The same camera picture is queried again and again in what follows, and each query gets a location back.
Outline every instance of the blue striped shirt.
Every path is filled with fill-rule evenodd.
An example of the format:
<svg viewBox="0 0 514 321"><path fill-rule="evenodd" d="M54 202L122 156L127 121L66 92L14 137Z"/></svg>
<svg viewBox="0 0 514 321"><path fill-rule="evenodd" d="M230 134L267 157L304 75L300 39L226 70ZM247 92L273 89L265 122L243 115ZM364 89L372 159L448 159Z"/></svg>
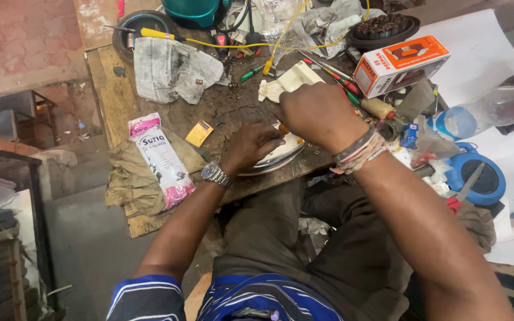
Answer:
<svg viewBox="0 0 514 321"><path fill-rule="evenodd" d="M217 278L203 298L197 320L270 320L274 311L279 320L343 320L320 294L278 274ZM185 319L182 288L167 275L120 282L107 316L108 321Z"/></svg>

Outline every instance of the dark trousers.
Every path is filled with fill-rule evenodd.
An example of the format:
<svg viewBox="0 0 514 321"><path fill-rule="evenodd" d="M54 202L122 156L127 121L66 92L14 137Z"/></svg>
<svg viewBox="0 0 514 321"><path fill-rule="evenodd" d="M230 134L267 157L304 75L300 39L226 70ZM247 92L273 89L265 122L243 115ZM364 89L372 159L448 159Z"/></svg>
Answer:
<svg viewBox="0 0 514 321"><path fill-rule="evenodd" d="M311 263L294 250L301 210L336 232ZM213 278L278 273L308 285L345 320L398 320L408 308L403 292L412 269L359 187L303 178L257 193L225 228L225 253Z"/></svg>

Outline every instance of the silver wristwatch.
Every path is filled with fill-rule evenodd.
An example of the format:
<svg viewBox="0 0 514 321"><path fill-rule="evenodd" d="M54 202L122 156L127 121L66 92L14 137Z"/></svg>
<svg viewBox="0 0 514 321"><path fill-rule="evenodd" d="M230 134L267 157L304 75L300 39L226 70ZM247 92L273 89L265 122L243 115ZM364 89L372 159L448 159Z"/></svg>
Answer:
<svg viewBox="0 0 514 321"><path fill-rule="evenodd" d="M229 188L229 186L232 184L231 178L229 178L229 176L227 176L222 171L222 169L219 167L219 163L216 161L210 162L204 167L202 171L202 178L216 182L225 188Z"/></svg>

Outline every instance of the man's right hand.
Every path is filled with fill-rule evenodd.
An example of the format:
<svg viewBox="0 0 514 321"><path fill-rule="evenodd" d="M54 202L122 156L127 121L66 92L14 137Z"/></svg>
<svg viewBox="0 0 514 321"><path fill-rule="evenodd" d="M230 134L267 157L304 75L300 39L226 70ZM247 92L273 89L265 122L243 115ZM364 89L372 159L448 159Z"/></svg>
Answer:
<svg viewBox="0 0 514 321"><path fill-rule="evenodd" d="M336 155L358 140L369 126L356 116L338 85L318 82L284 92L277 118L295 135Z"/></svg>

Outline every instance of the man's right arm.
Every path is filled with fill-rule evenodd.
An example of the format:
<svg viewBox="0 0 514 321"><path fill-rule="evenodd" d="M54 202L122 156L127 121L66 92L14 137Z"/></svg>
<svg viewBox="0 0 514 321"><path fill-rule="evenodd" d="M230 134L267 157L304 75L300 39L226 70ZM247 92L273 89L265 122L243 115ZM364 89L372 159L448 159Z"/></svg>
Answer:
<svg viewBox="0 0 514 321"><path fill-rule="evenodd" d="M332 155L368 130L338 86L302 86L281 96L279 119ZM383 152L354 173L422 279L431 320L514 320L495 274L443 200L417 175Z"/></svg>

